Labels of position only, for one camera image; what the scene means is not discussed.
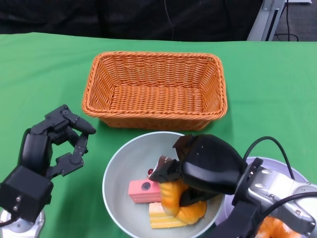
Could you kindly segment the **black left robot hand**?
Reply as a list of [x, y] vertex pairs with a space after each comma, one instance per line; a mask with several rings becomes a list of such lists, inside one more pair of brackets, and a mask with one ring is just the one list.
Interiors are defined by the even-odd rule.
[[0, 184], [0, 206], [10, 214], [8, 226], [18, 219], [35, 223], [52, 199], [56, 176], [66, 176], [84, 166], [89, 135], [96, 129], [62, 105], [25, 130], [18, 163]]

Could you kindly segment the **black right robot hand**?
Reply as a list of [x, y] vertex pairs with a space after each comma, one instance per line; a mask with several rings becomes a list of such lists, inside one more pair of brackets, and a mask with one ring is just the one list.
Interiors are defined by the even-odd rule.
[[158, 183], [179, 180], [187, 185], [180, 206], [235, 193], [247, 163], [230, 144], [211, 134], [189, 134], [179, 137], [173, 148], [178, 158], [159, 163], [149, 179]]

